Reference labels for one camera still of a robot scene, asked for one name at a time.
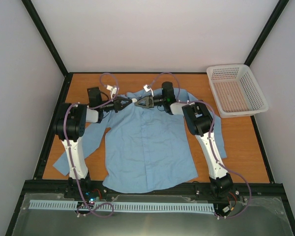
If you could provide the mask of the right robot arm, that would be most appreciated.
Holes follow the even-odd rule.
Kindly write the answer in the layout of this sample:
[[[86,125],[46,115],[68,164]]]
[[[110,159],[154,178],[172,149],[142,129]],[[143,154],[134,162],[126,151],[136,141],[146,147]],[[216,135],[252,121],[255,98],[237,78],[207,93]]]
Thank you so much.
[[[170,115],[184,116],[189,132],[195,136],[204,153],[212,196],[217,199],[224,197],[232,188],[233,181],[216,144],[214,113],[210,112],[205,102],[201,100],[178,100],[179,95],[175,94],[171,82],[163,82],[159,95],[156,95],[149,85],[144,85],[144,91],[149,95],[135,102],[135,106],[146,109],[162,106]]]

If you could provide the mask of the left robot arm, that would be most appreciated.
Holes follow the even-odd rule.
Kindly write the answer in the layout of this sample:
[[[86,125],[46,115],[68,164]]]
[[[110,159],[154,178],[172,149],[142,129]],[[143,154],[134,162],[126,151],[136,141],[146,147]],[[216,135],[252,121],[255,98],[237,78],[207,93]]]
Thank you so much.
[[[69,163],[69,184],[75,186],[75,192],[82,198],[92,194],[89,170],[83,152],[83,135],[86,123],[101,123],[104,114],[119,112],[132,103],[129,98],[117,95],[118,87],[107,86],[110,95],[99,87],[88,88],[88,104],[62,103],[56,115],[54,133],[61,140]]]

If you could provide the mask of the white plastic basket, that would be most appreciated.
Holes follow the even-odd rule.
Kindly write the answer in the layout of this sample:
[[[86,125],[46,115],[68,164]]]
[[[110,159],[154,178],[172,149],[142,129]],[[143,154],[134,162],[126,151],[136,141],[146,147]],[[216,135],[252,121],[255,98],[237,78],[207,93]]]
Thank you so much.
[[[225,64],[206,69],[221,118],[253,116],[269,105],[249,66]]]

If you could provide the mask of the light blue shirt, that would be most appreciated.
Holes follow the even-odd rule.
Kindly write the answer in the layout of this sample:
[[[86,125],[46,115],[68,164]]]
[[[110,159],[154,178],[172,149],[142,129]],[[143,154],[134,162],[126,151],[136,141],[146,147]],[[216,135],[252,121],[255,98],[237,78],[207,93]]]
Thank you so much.
[[[182,115],[130,104],[86,128],[84,156],[95,153],[101,141],[108,172],[103,182],[109,187],[142,182],[147,188],[170,188],[198,176]]]

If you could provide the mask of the black display case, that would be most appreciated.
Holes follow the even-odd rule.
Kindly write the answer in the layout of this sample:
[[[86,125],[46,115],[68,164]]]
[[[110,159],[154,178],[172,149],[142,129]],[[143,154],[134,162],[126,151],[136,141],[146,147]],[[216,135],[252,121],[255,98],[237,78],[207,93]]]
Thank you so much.
[[[88,88],[88,89],[87,89],[87,92],[88,92],[88,97],[92,97],[92,94],[93,94],[93,88]]]

